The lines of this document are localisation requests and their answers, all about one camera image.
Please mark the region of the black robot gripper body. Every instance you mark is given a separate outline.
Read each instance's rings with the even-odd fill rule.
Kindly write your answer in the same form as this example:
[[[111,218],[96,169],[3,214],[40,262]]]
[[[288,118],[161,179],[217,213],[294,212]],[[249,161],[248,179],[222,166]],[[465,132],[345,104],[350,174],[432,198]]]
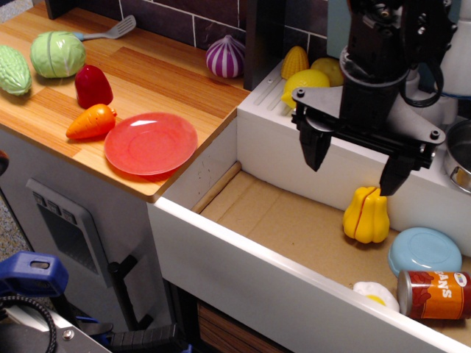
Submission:
[[[410,99],[406,78],[411,68],[424,63],[442,89],[443,56],[441,51],[423,54],[419,46],[411,53],[401,50],[385,57],[379,57],[378,51],[356,54],[345,49],[339,64],[344,84],[339,87],[338,103],[327,105],[333,100],[332,88],[297,88],[292,92],[296,103],[293,122],[299,131],[304,123],[331,133],[331,140],[339,138],[388,157],[410,157],[412,170],[430,168],[445,137],[411,108],[434,105],[440,95],[423,101]]]

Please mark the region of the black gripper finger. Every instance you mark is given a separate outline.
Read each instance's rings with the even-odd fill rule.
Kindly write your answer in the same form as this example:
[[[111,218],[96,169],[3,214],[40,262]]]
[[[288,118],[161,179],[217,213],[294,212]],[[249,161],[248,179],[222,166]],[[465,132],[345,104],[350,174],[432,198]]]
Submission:
[[[300,126],[300,144],[306,164],[318,171],[330,148],[332,134],[321,132],[308,124]]]
[[[414,161],[410,157],[390,156],[380,177],[381,196],[392,196],[408,179]]]

